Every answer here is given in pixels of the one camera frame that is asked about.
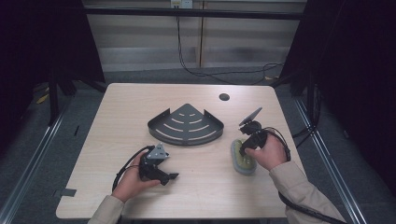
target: round hole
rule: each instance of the round hole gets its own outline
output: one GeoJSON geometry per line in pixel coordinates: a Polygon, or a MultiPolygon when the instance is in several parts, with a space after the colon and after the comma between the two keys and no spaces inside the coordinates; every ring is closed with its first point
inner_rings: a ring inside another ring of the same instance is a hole
{"type": "Polygon", "coordinates": [[[219,98],[220,98],[220,100],[222,100],[222,101],[228,101],[228,100],[230,100],[230,95],[227,94],[227,93],[222,93],[222,94],[219,96],[219,98]]]}

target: sleeve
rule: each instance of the sleeve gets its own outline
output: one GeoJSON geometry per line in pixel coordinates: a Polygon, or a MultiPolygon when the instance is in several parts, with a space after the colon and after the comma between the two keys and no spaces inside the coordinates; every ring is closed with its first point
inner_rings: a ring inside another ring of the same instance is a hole
{"type": "Polygon", "coordinates": [[[120,218],[124,203],[119,199],[107,195],[99,205],[88,224],[113,224],[120,218]]]}
{"type": "MultiPolygon", "coordinates": [[[[279,192],[291,202],[310,208],[328,217],[345,221],[332,202],[311,184],[294,161],[278,165],[270,171],[270,176],[279,192]]],[[[286,207],[289,223],[324,223],[286,207]]]]}

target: wooden table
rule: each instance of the wooden table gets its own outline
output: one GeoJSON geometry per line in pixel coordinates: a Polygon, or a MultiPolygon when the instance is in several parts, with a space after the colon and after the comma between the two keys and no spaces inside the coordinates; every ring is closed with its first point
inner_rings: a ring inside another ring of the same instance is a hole
{"type": "Polygon", "coordinates": [[[90,218],[111,193],[116,173],[142,147],[157,145],[148,122],[170,108],[191,104],[224,123],[223,135],[197,147],[165,144],[170,158],[160,164],[166,173],[179,173],[166,186],[149,189],[124,207],[127,218],[261,218],[284,217],[285,205],[278,199],[268,172],[258,166],[252,176],[238,174],[231,158],[234,139],[245,137],[238,124],[258,107],[255,118],[264,127],[282,132],[291,157],[303,169],[288,124],[274,89],[263,86],[111,84],[93,121],[86,142],[70,176],[59,218],[90,218]],[[230,100],[219,96],[227,93],[230,100]]]}

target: sponge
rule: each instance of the sponge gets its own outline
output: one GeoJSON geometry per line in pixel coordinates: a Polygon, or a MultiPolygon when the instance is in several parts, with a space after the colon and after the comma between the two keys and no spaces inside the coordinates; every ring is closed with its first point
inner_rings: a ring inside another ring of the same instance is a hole
{"type": "Polygon", "coordinates": [[[245,139],[235,139],[231,143],[231,156],[233,158],[233,168],[241,175],[251,175],[257,167],[257,162],[249,155],[242,156],[239,149],[245,139]]]}

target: hand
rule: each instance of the hand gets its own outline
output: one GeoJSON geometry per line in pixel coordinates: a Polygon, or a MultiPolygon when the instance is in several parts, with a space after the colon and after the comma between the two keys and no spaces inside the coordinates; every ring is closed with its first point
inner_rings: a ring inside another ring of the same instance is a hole
{"type": "Polygon", "coordinates": [[[268,171],[271,171],[274,167],[287,161],[286,152],[282,143],[271,134],[268,134],[267,141],[263,148],[260,150],[246,148],[245,152],[268,171]]]}
{"type": "Polygon", "coordinates": [[[132,199],[143,190],[157,186],[161,183],[160,180],[142,181],[140,179],[139,162],[140,162],[140,158],[144,154],[145,152],[139,153],[136,156],[136,158],[134,158],[134,160],[131,162],[132,167],[128,168],[125,171],[119,184],[111,194],[113,197],[116,197],[125,203],[126,201],[132,199]]]}

